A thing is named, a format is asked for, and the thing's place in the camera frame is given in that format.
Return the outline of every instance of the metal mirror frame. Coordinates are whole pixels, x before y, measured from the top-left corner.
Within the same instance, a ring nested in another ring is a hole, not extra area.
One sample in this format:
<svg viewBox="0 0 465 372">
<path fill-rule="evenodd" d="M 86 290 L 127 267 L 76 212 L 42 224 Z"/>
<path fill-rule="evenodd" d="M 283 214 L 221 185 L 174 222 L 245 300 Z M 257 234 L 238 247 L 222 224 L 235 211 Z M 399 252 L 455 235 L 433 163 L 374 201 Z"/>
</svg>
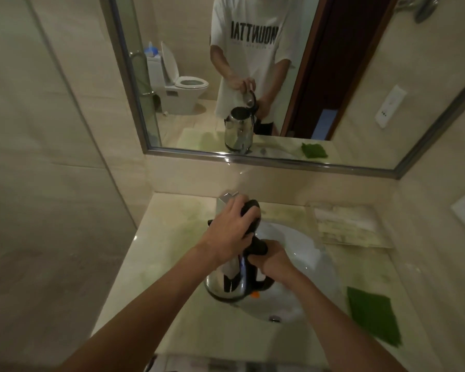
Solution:
<svg viewBox="0 0 465 372">
<path fill-rule="evenodd" d="M 253 166 L 264 166 L 273 168 L 303 169 L 308 171 L 326 172 L 332 174 L 360 175 L 387 177 L 401 179 L 420 157 L 431 147 L 435 141 L 452 125 L 465 111 L 465 87 L 453 99 L 450 105 L 440 114 L 425 134 L 418 140 L 406 156 L 394 169 L 354 167 L 345 165 L 333 165 L 319 162 L 297 161 L 289 159 L 258 158 L 240 156 L 227 153 L 209 153 L 196 150 L 184 150 L 165 147 L 151 146 L 146 131 L 145 120 L 141 111 L 138 96 L 136 77 L 131 64 L 131 58 L 126 46 L 122 23 L 119 17 L 117 3 L 115 0 L 99 0 L 104 14 L 108 34 L 117 59 L 119 71 L 124 84 L 131 113 L 134 119 L 138 137 L 143 153 L 148 155 L 165 156 L 172 158 L 196 159 L 213 162 L 237 163 Z"/>
</svg>

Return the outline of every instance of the toilet tank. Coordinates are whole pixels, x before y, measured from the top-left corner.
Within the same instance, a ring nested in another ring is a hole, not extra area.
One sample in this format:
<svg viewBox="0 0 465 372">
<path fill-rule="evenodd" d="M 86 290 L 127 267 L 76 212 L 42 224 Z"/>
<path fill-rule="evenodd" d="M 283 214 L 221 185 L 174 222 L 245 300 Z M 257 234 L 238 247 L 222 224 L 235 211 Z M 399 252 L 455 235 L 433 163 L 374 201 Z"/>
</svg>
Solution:
<svg viewBox="0 0 465 372">
<path fill-rule="evenodd" d="M 156 55 L 155 57 L 147 57 L 146 63 L 148 66 L 148 77 L 150 79 L 150 86 L 152 89 L 161 89 L 166 86 L 164 78 L 164 67 L 162 65 L 162 57 Z"/>
</svg>

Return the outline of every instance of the dark brown door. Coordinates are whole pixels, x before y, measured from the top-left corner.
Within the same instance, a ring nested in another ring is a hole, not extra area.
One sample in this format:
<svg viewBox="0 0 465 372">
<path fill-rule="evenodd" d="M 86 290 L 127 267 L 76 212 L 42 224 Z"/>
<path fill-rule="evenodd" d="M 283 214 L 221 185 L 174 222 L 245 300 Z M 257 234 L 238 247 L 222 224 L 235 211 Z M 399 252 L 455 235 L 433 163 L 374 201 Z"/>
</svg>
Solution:
<svg viewBox="0 0 465 372">
<path fill-rule="evenodd" d="M 323 110 L 342 110 L 375 51 L 395 2 L 327 0 L 307 70 L 301 74 L 300 91 L 297 99 L 291 100 L 296 102 L 289 127 L 294 137 L 311 138 Z"/>
</svg>

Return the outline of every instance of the green cloth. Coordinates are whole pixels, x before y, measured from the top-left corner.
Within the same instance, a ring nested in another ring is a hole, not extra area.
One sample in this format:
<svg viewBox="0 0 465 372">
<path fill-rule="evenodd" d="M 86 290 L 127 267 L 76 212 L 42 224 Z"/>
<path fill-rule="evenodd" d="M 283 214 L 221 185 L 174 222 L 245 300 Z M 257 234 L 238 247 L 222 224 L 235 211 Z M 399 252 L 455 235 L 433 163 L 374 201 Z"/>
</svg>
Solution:
<svg viewBox="0 0 465 372">
<path fill-rule="evenodd" d="M 347 287 L 347 296 L 353 321 L 391 346 L 401 344 L 401 333 L 388 297 L 353 287 Z"/>
<path fill-rule="evenodd" d="M 301 150 L 307 158 L 327 158 L 328 155 L 319 143 L 302 143 Z"/>
</svg>

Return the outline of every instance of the forearm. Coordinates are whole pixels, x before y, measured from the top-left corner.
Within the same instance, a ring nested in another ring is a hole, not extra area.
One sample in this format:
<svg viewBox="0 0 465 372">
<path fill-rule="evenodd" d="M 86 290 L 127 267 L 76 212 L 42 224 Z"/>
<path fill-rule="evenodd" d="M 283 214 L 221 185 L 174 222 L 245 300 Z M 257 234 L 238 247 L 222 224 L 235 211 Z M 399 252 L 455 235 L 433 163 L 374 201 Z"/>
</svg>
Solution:
<svg viewBox="0 0 465 372">
<path fill-rule="evenodd" d="M 285 285 L 293 291 L 315 330 L 333 371 L 404 371 L 374 338 L 333 304 L 298 270 Z"/>
<path fill-rule="evenodd" d="M 291 61 L 289 61 L 286 58 L 274 64 L 272 84 L 267 90 L 267 92 L 264 93 L 262 98 L 266 99 L 270 103 L 274 102 L 275 98 L 277 97 L 277 94 L 283 87 L 283 83 L 286 79 L 286 75 L 288 74 L 290 65 Z"/>
<path fill-rule="evenodd" d="M 229 66 L 229 62 L 224 56 L 223 50 L 217 45 L 210 46 L 210 61 L 217 69 L 217 72 L 225 79 L 228 79 L 235 75 L 232 68 Z"/>
<path fill-rule="evenodd" d="M 76 351 L 59 371 L 142 371 L 168 327 L 210 273 L 198 245 Z"/>
</svg>

